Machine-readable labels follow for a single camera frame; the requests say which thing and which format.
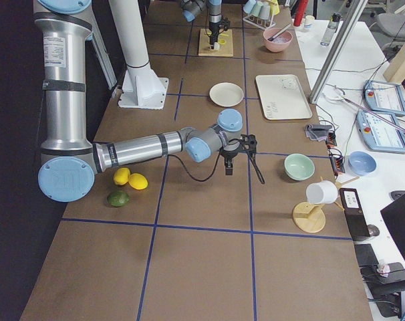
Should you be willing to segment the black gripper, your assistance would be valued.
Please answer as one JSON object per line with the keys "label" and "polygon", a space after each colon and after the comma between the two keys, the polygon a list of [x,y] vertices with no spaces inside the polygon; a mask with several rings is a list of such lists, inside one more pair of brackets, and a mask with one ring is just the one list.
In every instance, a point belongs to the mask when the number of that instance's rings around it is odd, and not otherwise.
{"label": "black gripper", "polygon": [[232,139],[226,147],[221,149],[221,155],[224,158],[225,174],[233,174],[233,159],[239,154],[247,155],[251,164],[256,166],[257,140],[255,135],[242,134],[240,138]]}
{"label": "black gripper", "polygon": [[221,17],[217,22],[214,22],[212,18],[209,20],[209,40],[210,49],[220,49],[220,44],[218,43],[219,35],[227,31],[230,28],[230,21],[226,17]]}

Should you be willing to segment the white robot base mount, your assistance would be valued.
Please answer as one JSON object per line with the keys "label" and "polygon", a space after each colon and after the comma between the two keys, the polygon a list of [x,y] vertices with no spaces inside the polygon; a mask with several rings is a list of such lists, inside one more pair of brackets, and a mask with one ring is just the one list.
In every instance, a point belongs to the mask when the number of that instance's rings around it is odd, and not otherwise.
{"label": "white robot base mount", "polygon": [[127,67],[118,105],[160,110],[169,80],[159,78],[150,66],[138,2],[119,0],[109,4]]}

